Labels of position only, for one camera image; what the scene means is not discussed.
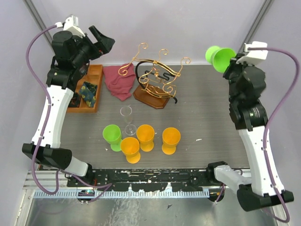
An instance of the gray wooden table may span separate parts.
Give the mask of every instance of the gray wooden table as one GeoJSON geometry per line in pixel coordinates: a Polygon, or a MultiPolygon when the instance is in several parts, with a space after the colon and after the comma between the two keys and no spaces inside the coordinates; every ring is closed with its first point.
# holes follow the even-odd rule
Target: gray wooden table
{"type": "MultiPolygon", "coordinates": [[[[205,168],[208,163],[225,161],[231,167],[248,167],[246,151],[229,116],[228,83],[209,65],[187,65],[177,79],[178,103],[170,100],[161,110],[153,109],[132,96],[124,102],[113,97],[103,81],[98,113],[68,113],[65,117],[61,147],[71,149],[78,159],[93,168],[205,168]],[[122,152],[110,150],[102,137],[109,124],[125,128],[120,108],[130,105],[133,124],[151,125],[156,132],[154,149],[141,152],[137,164],[126,161],[122,152]],[[162,132],[176,127],[181,140],[173,155],[161,150],[162,132]]],[[[131,90],[137,87],[136,82],[131,90]]]]}

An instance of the green cup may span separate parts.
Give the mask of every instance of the green cup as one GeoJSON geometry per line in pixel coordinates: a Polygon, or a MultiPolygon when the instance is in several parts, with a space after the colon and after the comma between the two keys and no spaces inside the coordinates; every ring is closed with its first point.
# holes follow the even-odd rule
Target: green cup
{"type": "Polygon", "coordinates": [[[121,130],[117,125],[108,125],[103,129],[103,138],[111,145],[111,149],[120,152],[121,130]]]}
{"type": "Polygon", "coordinates": [[[216,71],[224,73],[230,64],[230,59],[236,56],[231,48],[212,46],[206,51],[206,60],[212,64],[216,71]]]}

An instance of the maroon towel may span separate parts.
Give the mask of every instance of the maroon towel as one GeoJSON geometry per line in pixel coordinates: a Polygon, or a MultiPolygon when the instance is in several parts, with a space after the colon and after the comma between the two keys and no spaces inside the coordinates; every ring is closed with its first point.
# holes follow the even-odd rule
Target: maroon towel
{"type": "Polygon", "coordinates": [[[128,99],[132,94],[130,89],[133,87],[135,80],[134,65],[130,64],[127,68],[121,69],[121,72],[127,69],[127,75],[122,76],[118,74],[119,68],[125,66],[107,66],[103,68],[105,77],[105,84],[107,85],[111,94],[121,101],[128,99]]]}

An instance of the wooden base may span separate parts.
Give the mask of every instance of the wooden base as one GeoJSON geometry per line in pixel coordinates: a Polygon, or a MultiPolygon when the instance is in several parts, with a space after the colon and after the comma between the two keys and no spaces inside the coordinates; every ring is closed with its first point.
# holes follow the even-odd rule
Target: wooden base
{"type": "Polygon", "coordinates": [[[90,65],[88,73],[77,83],[75,92],[79,92],[79,89],[82,87],[84,81],[90,82],[97,85],[96,91],[96,102],[94,107],[88,107],[86,102],[81,99],[79,107],[68,107],[68,113],[96,113],[98,110],[98,103],[100,98],[100,89],[102,87],[103,80],[103,66],[102,65],[90,65]]]}
{"type": "Polygon", "coordinates": [[[170,98],[154,97],[151,94],[148,94],[146,91],[144,91],[140,85],[138,85],[133,95],[136,100],[139,100],[140,102],[148,106],[151,106],[155,109],[163,109],[170,99],[170,98]]]}

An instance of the orange cup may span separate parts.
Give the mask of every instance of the orange cup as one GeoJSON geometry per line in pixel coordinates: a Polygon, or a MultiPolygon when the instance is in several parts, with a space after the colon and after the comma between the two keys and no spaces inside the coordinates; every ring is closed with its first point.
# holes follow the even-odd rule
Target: orange cup
{"type": "Polygon", "coordinates": [[[173,127],[166,128],[162,133],[162,151],[165,154],[175,153],[176,146],[180,142],[181,133],[173,127]]]}
{"type": "Polygon", "coordinates": [[[137,129],[137,138],[140,142],[141,150],[150,152],[154,148],[155,130],[150,125],[142,125],[137,129]]]}
{"type": "Polygon", "coordinates": [[[134,137],[127,137],[120,144],[121,151],[129,163],[135,164],[140,160],[139,141],[134,137]]]}

